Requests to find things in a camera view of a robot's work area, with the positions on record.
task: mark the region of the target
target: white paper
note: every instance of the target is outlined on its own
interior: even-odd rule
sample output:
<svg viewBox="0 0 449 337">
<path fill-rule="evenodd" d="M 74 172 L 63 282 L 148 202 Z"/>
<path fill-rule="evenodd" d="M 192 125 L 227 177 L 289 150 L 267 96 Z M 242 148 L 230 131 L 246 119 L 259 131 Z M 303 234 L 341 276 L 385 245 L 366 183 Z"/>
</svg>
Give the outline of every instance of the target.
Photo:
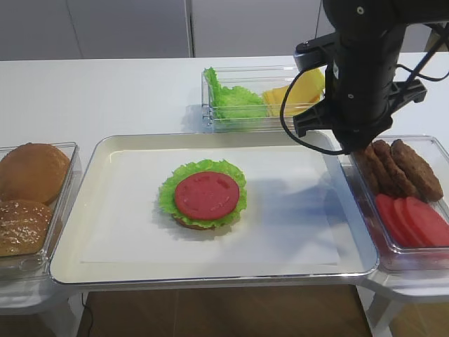
<svg viewBox="0 0 449 337">
<path fill-rule="evenodd" d="M 340 258 L 323 200 L 326 167 L 315 154 L 252 149 L 115 152 L 84 263 L 336 264 Z M 246 176 L 248 208 L 232 226 L 196 231 L 157 206 L 158 189 L 178 166 L 226 159 Z"/>
</svg>

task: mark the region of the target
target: wooden floor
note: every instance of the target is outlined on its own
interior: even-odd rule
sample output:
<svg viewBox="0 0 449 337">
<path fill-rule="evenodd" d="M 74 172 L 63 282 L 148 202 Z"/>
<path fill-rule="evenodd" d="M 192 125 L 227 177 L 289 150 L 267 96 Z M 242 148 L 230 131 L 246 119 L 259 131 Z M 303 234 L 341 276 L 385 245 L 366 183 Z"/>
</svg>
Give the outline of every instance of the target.
<svg viewBox="0 0 449 337">
<path fill-rule="evenodd" d="M 91 337 L 369 337 L 352 286 L 90 293 Z M 449 336 L 449 303 L 407 305 L 394 337 Z M 85 311 L 78 337 L 87 337 Z M 54 337 L 37 316 L 0 317 L 1 337 Z"/>
</svg>

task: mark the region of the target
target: clear plastic container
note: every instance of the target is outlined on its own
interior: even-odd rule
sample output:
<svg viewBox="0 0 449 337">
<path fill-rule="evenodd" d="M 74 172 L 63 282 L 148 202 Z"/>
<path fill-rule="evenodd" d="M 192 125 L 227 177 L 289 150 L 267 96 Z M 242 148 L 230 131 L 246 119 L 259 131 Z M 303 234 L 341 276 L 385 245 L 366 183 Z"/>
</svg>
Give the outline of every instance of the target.
<svg viewBox="0 0 449 337">
<path fill-rule="evenodd" d="M 262 97 L 265 91 L 282 88 L 291 83 L 297 75 L 296 65 L 280 65 L 275 67 L 235 67 L 216 68 L 218 81 L 229 88 L 242 86 Z M 275 105 L 244 105 L 244 106 L 214 106 L 213 90 L 204 72 L 201 76 L 202 113 L 204 126 L 213 132 L 226 131 L 266 131 L 282 130 L 279 121 L 281 104 Z M 313 104 L 309 102 L 287 104 L 286 111 L 294 112 L 306 110 Z M 220 118 L 235 112 L 242 115 L 262 115 L 261 117 Z M 293 118 L 285 117 L 286 123 L 293 128 Z"/>
<path fill-rule="evenodd" d="M 15 279 L 17 277 L 42 277 L 46 274 L 47 261 L 53 253 L 53 249 L 57 244 L 60 233 L 73 206 L 82 178 L 78 146 L 75 143 L 58 143 L 52 145 L 56 146 L 70 158 L 70 165 L 67 169 L 67 175 L 65 176 L 59 196 L 50 205 L 53 210 L 53 216 L 48 226 L 46 238 L 41 249 L 36 253 L 0 257 L 0 281 L 4 279 Z M 3 158 L 14 149 L 15 147 L 0 148 L 0 158 Z"/>
<path fill-rule="evenodd" d="M 424 158 L 440 180 L 444 197 L 429 205 L 449 225 L 449 154 L 439 141 L 431 136 L 382 136 L 391 144 L 401 139 Z M 449 268 L 449 246 L 429 248 L 404 248 L 391 237 L 375 207 L 374 195 L 368 189 L 357 163 L 352 156 L 342 158 L 347 179 L 363 213 L 366 225 L 381 255 L 381 266 L 391 272 L 404 270 L 438 270 Z"/>
</svg>

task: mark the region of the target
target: table leg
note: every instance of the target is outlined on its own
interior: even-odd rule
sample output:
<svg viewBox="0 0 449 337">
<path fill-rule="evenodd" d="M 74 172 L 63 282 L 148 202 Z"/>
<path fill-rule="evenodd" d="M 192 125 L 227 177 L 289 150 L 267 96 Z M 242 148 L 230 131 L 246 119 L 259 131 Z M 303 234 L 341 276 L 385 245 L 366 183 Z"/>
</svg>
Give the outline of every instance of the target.
<svg viewBox="0 0 449 337">
<path fill-rule="evenodd" d="M 44 324 L 56 337 L 76 337 L 82 315 L 81 293 L 39 314 Z"/>
<path fill-rule="evenodd" d="M 368 289 L 357 287 L 357 290 L 373 336 L 390 337 L 389 325 L 402 310 L 404 304 Z"/>
</svg>

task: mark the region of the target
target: sesame seed bun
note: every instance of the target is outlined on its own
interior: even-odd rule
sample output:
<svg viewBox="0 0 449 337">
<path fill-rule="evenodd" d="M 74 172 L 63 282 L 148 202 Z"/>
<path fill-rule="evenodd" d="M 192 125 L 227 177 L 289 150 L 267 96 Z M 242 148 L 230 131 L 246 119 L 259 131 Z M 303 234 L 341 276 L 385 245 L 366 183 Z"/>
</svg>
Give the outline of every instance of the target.
<svg viewBox="0 0 449 337">
<path fill-rule="evenodd" d="M 35 201 L 0 202 L 0 256 L 33 254 L 42 248 L 51 210 Z"/>
</svg>

